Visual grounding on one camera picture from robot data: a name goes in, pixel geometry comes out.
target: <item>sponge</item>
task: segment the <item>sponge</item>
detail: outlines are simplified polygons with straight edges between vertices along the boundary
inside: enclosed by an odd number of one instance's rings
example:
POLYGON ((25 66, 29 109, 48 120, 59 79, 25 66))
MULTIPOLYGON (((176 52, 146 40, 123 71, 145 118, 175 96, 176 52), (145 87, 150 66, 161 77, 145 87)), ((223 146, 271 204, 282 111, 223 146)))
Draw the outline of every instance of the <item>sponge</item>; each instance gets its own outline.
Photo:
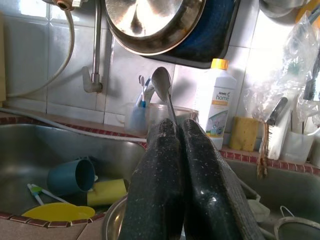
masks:
POLYGON ((90 207, 111 205, 127 194, 123 179, 96 182, 86 195, 90 207))
POLYGON ((229 147, 234 150, 253 152, 258 133, 259 122, 248 117, 234 117, 229 147))

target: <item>yellow bottle cap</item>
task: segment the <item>yellow bottle cap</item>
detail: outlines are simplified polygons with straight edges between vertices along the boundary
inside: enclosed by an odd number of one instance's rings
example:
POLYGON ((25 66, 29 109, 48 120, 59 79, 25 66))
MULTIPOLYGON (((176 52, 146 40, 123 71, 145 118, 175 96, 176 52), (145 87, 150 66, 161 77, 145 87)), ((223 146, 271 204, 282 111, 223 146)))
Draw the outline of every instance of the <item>yellow bottle cap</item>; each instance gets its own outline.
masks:
POLYGON ((222 69, 228 70, 229 61, 219 58, 212 59, 211 68, 212 69, 222 69))

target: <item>metal spoon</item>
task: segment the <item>metal spoon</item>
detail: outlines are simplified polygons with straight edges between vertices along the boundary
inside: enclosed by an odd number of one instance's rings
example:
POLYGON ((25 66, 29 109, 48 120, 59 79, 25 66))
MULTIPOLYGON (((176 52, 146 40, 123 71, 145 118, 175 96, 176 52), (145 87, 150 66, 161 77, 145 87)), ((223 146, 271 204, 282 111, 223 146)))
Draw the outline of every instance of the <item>metal spoon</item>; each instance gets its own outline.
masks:
POLYGON ((156 94, 162 101, 166 102, 170 120, 173 121, 176 125, 178 125, 174 107, 171 102, 171 94, 169 93, 169 88, 171 86, 170 80, 170 75, 167 69, 163 66, 158 67, 151 77, 151 81, 156 94))

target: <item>detergent bottle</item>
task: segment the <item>detergent bottle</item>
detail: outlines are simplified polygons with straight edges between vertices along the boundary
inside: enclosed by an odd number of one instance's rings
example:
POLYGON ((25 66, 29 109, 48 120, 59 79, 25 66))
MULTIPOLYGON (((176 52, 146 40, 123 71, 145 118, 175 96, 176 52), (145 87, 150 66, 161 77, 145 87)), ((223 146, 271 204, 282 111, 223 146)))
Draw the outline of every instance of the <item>detergent bottle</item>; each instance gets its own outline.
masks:
POLYGON ((220 150, 229 107, 237 80, 227 72, 228 61, 213 59, 211 68, 198 80, 193 108, 199 111, 199 124, 220 150))

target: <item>sink basin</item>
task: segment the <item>sink basin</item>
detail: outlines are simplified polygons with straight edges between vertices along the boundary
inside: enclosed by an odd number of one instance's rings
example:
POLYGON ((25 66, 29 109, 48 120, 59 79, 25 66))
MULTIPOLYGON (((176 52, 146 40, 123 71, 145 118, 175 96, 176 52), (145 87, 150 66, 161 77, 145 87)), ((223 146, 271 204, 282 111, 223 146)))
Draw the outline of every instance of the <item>sink basin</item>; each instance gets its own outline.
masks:
MULTIPOLYGON (((0 211, 21 215, 38 206, 27 184, 47 189, 48 171, 58 164, 91 156, 100 180, 124 178, 129 182, 144 153, 142 146, 128 141, 84 136, 40 125, 0 125, 0 211)), ((274 224, 282 217, 281 205, 296 217, 320 223, 320 177, 269 168, 268 177, 258 180, 255 164, 226 161, 270 209, 267 221, 259 223, 262 228, 274 232, 274 224)), ((54 202, 46 195, 41 198, 45 203, 54 202)), ((84 205, 86 194, 64 199, 84 205)))
MULTIPOLYGON (((54 127, 12 124, 0 126, 0 211, 21 215, 39 204, 27 184, 47 188, 49 170, 79 157, 91 156, 99 180, 130 181, 145 149, 137 143, 104 139, 54 127)), ((42 194, 44 203, 55 202, 42 194)), ((86 204, 86 193, 64 197, 86 204)))
POLYGON ((259 180, 257 166, 252 163, 226 160, 237 176, 260 196, 270 209, 269 218, 260 227, 273 233, 274 224, 282 218, 280 206, 287 207, 295 217, 320 223, 320 177, 277 168, 269 168, 268 176, 259 180))

